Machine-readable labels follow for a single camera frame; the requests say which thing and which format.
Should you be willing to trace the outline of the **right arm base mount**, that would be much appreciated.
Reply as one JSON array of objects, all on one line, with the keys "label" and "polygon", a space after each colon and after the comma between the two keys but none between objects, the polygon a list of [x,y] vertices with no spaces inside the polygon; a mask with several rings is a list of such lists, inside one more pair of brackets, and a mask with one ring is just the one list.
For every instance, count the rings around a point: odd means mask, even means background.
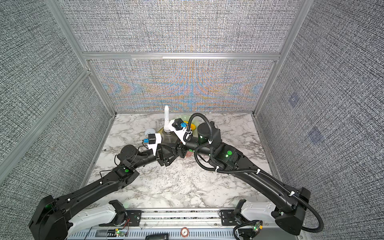
[{"label": "right arm base mount", "polygon": [[222,221],[222,225],[236,226],[236,227],[239,225],[243,225],[244,227],[254,226],[254,231],[257,232],[261,230],[263,228],[263,221],[261,220],[250,221],[242,215],[241,210],[246,202],[247,202],[246,200],[240,200],[234,209],[220,210],[219,217]]}]

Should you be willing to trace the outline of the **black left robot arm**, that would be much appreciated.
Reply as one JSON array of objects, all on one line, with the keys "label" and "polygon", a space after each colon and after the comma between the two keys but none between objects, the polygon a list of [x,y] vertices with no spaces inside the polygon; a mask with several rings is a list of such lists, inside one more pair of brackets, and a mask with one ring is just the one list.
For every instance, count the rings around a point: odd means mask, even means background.
[{"label": "black left robot arm", "polygon": [[131,220],[123,204],[112,200],[104,207],[87,207],[102,197],[130,185],[138,176],[137,168],[152,162],[169,166],[183,158],[185,149],[177,144],[158,144],[141,152],[133,145],[124,146],[117,155],[120,163],[97,181],[67,195],[43,198],[29,223],[36,240],[65,240],[68,236],[97,225],[126,226]]}]

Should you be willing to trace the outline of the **translucent white spray nozzle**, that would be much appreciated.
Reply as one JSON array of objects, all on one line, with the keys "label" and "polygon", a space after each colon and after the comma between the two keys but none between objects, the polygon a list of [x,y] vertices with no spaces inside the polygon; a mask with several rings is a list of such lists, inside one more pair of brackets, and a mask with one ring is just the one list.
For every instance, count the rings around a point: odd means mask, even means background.
[{"label": "translucent white spray nozzle", "polygon": [[169,106],[168,105],[165,105],[164,107],[164,127],[163,127],[163,130],[165,133],[170,133],[171,130],[169,129],[169,122],[170,122],[170,119],[169,119]]}]

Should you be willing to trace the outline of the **clear grey spray bottle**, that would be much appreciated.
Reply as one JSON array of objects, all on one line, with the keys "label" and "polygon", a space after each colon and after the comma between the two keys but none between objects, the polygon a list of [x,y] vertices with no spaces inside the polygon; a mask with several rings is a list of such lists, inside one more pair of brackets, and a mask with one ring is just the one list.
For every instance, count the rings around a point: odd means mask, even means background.
[{"label": "clear grey spray bottle", "polygon": [[166,145],[171,148],[174,148],[177,144],[180,143],[180,139],[174,132],[167,133],[164,131],[164,128],[161,128],[159,133],[161,134],[161,137],[162,137],[162,141],[161,141],[162,145]]}]

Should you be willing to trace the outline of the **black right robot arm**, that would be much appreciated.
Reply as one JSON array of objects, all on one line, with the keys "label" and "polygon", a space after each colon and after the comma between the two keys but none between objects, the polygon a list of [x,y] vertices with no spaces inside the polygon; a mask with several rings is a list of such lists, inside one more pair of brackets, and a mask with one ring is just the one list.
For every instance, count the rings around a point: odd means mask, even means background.
[{"label": "black right robot arm", "polygon": [[287,233],[298,236],[301,231],[316,233],[323,229],[323,220],[309,204],[310,191],[286,185],[253,164],[238,149],[223,142],[214,122],[200,124],[196,138],[190,124],[182,119],[175,119],[169,129],[186,150],[193,152],[202,169],[232,175],[271,200],[275,205],[271,216]]}]

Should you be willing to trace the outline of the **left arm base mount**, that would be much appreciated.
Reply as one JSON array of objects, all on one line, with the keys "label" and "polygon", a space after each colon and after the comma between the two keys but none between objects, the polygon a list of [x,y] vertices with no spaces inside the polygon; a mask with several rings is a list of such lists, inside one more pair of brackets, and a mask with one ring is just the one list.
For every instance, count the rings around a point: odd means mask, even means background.
[{"label": "left arm base mount", "polygon": [[141,210],[127,210],[118,200],[109,201],[116,214],[111,221],[99,227],[138,227],[142,218]]}]

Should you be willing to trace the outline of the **translucent pink spray bottle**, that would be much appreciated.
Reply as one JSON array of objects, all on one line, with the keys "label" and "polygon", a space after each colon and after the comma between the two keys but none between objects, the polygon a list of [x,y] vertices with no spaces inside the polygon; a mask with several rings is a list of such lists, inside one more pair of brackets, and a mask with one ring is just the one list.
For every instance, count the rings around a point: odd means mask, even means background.
[{"label": "translucent pink spray bottle", "polygon": [[194,152],[187,151],[185,158],[190,158],[194,156]]}]

